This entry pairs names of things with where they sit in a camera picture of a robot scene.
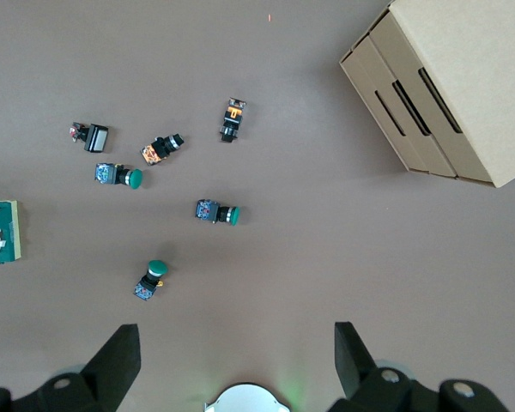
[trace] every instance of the electronic component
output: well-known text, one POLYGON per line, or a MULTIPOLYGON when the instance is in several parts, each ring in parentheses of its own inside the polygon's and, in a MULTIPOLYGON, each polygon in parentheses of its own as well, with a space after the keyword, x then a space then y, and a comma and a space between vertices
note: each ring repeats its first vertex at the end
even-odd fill
POLYGON ((104 185, 126 185, 137 189, 143 180, 139 169, 130 170, 124 165, 114 163, 98 163, 95 165, 95 180, 104 185))
POLYGON ((0 264, 21 257, 21 237, 16 200, 0 200, 0 264))
POLYGON ((179 146, 183 143, 183 137, 180 135, 156 137, 154 142, 141 149, 141 154, 147 164, 153 166, 166 159, 170 153, 179 150, 179 146))
POLYGON ((85 142, 84 150, 93 153, 101 153, 105 147, 109 129, 98 124, 91 124, 87 127, 82 123, 73 123, 70 126, 70 137, 73 142, 79 139, 85 142))
POLYGON ((148 263, 147 273, 137 283, 134 295, 143 300, 149 300, 157 288, 164 284, 161 277, 168 272, 168 267, 161 260, 151 260, 148 263))
POLYGON ((238 99, 229 99, 229 106, 223 117, 223 126, 220 129, 221 141, 231 143, 239 134, 240 122, 242 122, 242 111, 246 102, 238 99))
POLYGON ((221 206, 215 200, 201 199, 197 202, 195 217, 201 221, 211 221, 212 223, 224 221, 235 226, 239 220, 239 208, 221 206))

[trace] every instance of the cardboard box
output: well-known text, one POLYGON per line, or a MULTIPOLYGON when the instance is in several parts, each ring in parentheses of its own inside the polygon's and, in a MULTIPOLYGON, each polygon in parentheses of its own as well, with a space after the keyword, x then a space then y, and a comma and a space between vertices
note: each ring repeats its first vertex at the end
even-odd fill
POLYGON ((407 169, 515 179, 515 0, 394 0, 340 65, 407 169))

